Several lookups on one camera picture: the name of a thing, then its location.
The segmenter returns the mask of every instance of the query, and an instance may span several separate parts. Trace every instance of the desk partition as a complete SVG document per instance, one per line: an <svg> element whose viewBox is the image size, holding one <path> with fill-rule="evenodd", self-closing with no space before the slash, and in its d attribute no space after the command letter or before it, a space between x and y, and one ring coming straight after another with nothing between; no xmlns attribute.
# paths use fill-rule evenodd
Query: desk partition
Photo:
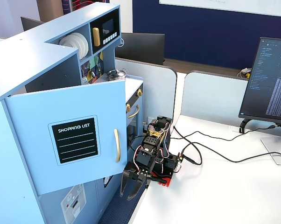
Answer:
<svg viewBox="0 0 281 224"><path fill-rule="evenodd" d="M214 73L191 72L185 77L181 115L239 126L238 118L247 80ZM267 128L272 123L250 121L246 128ZM281 136L281 128L263 132Z"/></svg>
<svg viewBox="0 0 281 224"><path fill-rule="evenodd" d="M177 73L170 67L117 58L116 69L144 79L144 122L157 116L173 118Z"/></svg>

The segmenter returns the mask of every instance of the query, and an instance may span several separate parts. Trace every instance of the black cable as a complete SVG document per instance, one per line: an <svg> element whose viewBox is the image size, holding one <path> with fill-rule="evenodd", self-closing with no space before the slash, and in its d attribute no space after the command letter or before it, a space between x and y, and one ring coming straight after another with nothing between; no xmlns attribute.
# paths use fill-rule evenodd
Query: black cable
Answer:
<svg viewBox="0 0 281 224"><path fill-rule="evenodd" d="M206 149L209 149L209 150L211 150L212 152L216 153L217 155L223 157L224 159L226 159L226 160L228 160L228 161L230 161L230 162L234 162L234 163L243 162L243 161L250 160L250 159L254 159L254 158L257 158L257 157L260 157L260 156L264 156L264 155L270 155L270 154L278 154L278 155L281 155L281 153L278 153L278 152L271 152L271 153L264 153L264 154L259 154L259 155L251 156L251 157L248 157L248 158L239 160L239 161L233 161L233 160L230 160L230 159L226 158L226 157L223 156L222 154L216 152L216 151L213 150L212 148L209 148L209 147L207 147L207 146L204 146L203 144L201 144L201 143L199 143L199 142L193 142L192 144L201 145L201 146L205 147Z"/></svg>
<svg viewBox="0 0 281 224"><path fill-rule="evenodd" d="M202 158L202 154L201 154L200 150L198 150L198 148L197 148L191 141L189 141L186 137L184 137L183 135L181 135L181 134L178 132L178 130L176 129L175 126L174 126L174 129L175 129L176 132L182 137L182 139L184 139L184 140L186 140L186 141L189 142L189 144L188 144L187 146L185 146L184 149L182 149L181 155L182 155L187 161L189 161L189 162L191 162L191 163L193 163L193 164L195 164L195 165L201 166L202 163L203 163L203 158ZM187 156L184 155L184 150L185 150L188 146L190 146L190 145L192 145L192 146L197 150L197 152L199 153L200 159L201 159L201 162L200 162L200 163L197 163L197 162L195 162L194 160L192 160L191 158L189 158L189 157L187 157Z"/></svg>
<svg viewBox="0 0 281 224"><path fill-rule="evenodd" d="M186 160L188 160L188 161L190 160L191 163L193 163L193 162L192 162L193 160L190 159L190 158L188 158L187 156L185 156L185 155L183 154L183 153L184 153L184 150L185 150L190 144L193 145L193 146L197 149L197 151L198 151L199 154L200 154L200 158L201 158L201 159L202 159L201 152L198 150L198 148L195 146L195 144L201 145L201 146L205 147L206 149L211 150L212 152L216 153L217 155L219 155L219 156L223 157L224 159L226 159L226 160L228 160L228 161L230 161L230 162L233 162L233 163L244 162L244 161L246 161L246 160L254 159L254 158L257 158L257 157L260 157L260 156L264 156L264 155L270 155L270 154L278 154L278 155L281 155L281 153L279 153L279 152L270 152L270 153L264 153L264 154L259 154L259 155L251 156L251 157L248 157L248 158L239 160L239 161L234 161L234 160L230 160L229 158L225 157L224 155L222 155L222 154L216 152L214 149L209 148L209 147L207 147L207 146L205 146L205 145L203 145L203 144L201 144L201 143L199 143L199 142L190 142L190 141L186 138L186 136L182 136L182 135L178 132L178 130L176 129L176 127L174 127L174 129L175 129L176 132L182 137L181 139L185 139L185 140L187 140L187 141L189 142L189 144L182 150L181 155L182 155L184 158L186 158Z"/></svg>
<svg viewBox="0 0 281 224"><path fill-rule="evenodd" d="M137 135L137 136L131 138L131 139L129 140L129 147L130 147L133 151L135 151L135 149L132 148L132 146L131 146L131 141L132 141L133 139L140 138L140 137L146 137L146 136L148 136L148 135Z"/></svg>
<svg viewBox="0 0 281 224"><path fill-rule="evenodd" d="M245 135L245 134L247 134L247 133L249 133L249 132L255 132L255 131L258 131L258 130L273 129L273 128L275 128L275 127L277 127L277 126L276 126L276 125L271 125L271 126L269 126L268 128L257 128L257 129L254 129L254 130L245 132L244 134L237 135L236 137L234 137L234 138L232 138L232 139L223 139L223 138L219 138L219 137L213 137L213 136L210 136L210 135L201 133L200 131L196 131L196 132L194 132L194 133L191 133L191 134L189 134L189 135L186 135L186 136L184 136L184 138L187 138L187 137L189 137L189 136L191 136L191 135L193 135L193 134L195 134L195 133L200 133L201 135L204 135L204 136L207 136L207 137L210 137L210 138L213 138L213 139L221 139L221 140L225 140L225 141L233 141L235 138L238 138L238 137L240 137L240 136L242 136L242 135Z"/></svg>

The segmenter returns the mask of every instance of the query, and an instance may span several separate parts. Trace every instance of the blue carpet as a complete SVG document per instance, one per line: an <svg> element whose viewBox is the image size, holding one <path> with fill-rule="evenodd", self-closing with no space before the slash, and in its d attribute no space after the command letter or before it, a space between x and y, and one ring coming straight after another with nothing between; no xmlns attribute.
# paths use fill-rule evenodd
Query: blue carpet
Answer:
<svg viewBox="0 0 281 224"><path fill-rule="evenodd" d="M141 187L135 198L127 201L128 195L134 189L136 181L129 181L126 185L123 197L120 197L120 187L113 196L111 202L106 208L98 224L127 224L134 212L142 193L145 190L145 184Z"/></svg>

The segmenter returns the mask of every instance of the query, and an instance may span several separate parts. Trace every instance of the computer monitor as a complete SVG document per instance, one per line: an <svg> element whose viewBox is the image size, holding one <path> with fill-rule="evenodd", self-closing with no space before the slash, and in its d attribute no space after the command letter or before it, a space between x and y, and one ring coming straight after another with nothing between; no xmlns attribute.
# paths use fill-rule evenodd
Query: computer monitor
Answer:
<svg viewBox="0 0 281 224"><path fill-rule="evenodd" d="M123 47L115 49L116 57L163 65L164 34L122 33Z"/></svg>
<svg viewBox="0 0 281 224"><path fill-rule="evenodd" d="M281 123L281 39L260 39L239 117ZM268 152L281 153L281 138L261 141ZM271 156L281 165L281 156Z"/></svg>
<svg viewBox="0 0 281 224"><path fill-rule="evenodd" d="M38 20L33 20L30 18L26 18L26 17L20 17L21 18L21 23L22 23L22 27L24 31L27 31L29 29L32 29L34 27L40 26L41 24L43 24L44 22L38 21Z"/></svg>

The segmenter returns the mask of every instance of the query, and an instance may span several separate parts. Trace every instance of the gold knob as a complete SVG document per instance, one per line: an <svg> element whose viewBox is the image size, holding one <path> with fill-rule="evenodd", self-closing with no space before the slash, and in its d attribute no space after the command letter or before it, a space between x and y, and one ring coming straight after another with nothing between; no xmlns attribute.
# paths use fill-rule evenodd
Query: gold knob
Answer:
<svg viewBox="0 0 281 224"><path fill-rule="evenodd" d="M130 112L131 111L131 106L130 104L126 104L126 112Z"/></svg>
<svg viewBox="0 0 281 224"><path fill-rule="evenodd" d="M141 97L141 96L142 96L142 91L141 91L141 89L138 89L138 91L136 92L136 95L137 95L138 97Z"/></svg>

